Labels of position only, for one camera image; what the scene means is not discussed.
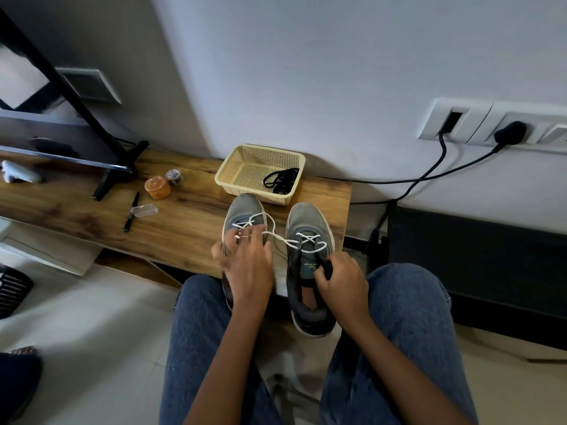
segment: white shoelace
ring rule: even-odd
[[[246,227],[248,227],[249,225],[252,225],[252,220],[260,215],[266,215],[267,217],[269,217],[272,220],[272,224],[273,224],[273,229],[272,231],[264,231],[262,234],[271,234],[273,235],[275,238],[277,238],[278,240],[283,241],[284,243],[286,243],[289,247],[294,248],[294,249],[299,249],[301,246],[303,246],[304,243],[310,241],[313,244],[318,244],[318,245],[322,245],[319,249],[316,250],[301,250],[304,253],[315,253],[315,252],[320,252],[323,249],[325,249],[327,247],[327,242],[325,241],[315,241],[315,239],[317,239],[318,237],[321,237],[320,234],[314,235],[314,236],[306,236],[305,234],[302,234],[301,232],[298,232],[297,235],[299,235],[301,238],[303,238],[304,240],[299,241],[299,240],[288,240],[287,238],[283,238],[282,236],[276,234],[276,222],[274,221],[274,218],[266,213],[266,212],[261,212],[261,213],[257,213],[255,215],[250,216],[250,218],[241,224],[232,224],[233,227],[236,227],[238,229],[244,229]]]

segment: orange container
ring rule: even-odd
[[[162,200],[171,193],[169,182],[162,176],[152,176],[146,180],[144,188],[154,200]]]

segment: small round container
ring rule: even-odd
[[[163,176],[152,176],[146,180],[144,188],[154,200],[163,200],[171,193],[171,186]]]
[[[181,172],[176,168],[172,168],[166,173],[166,179],[169,180],[170,184],[172,185],[179,185],[183,182],[183,176]]]

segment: wall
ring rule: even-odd
[[[121,106],[90,105],[118,137],[209,149],[150,0],[0,0],[55,66],[101,69]]]
[[[316,155],[317,174],[415,178],[440,153],[415,138],[435,97],[567,104],[567,0],[152,1],[217,157],[248,142]],[[485,151],[450,146],[445,167]],[[566,163],[510,150],[404,203],[567,232]],[[353,201],[405,187],[356,186]],[[381,211],[351,207],[348,233]]]

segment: dark blue fabric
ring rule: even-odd
[[[42,367],[38,355],[0,353],[0,424],[7,423],[35,393]]]
[[[370,315],[379,329],[477,421],[451,320],[451,300],[443,285],[429,271],[413,264],[388,264],[370,274],[368,281]],[[161,425],[181,425],[185,420],[229,320],[219,282],[204,275],[186,281],[171,333]],[[382,383],[346,334],[341,336],[330,362],[321,399],[321,422],[401,424]],[[253,363],[241,423],[282,424]]]

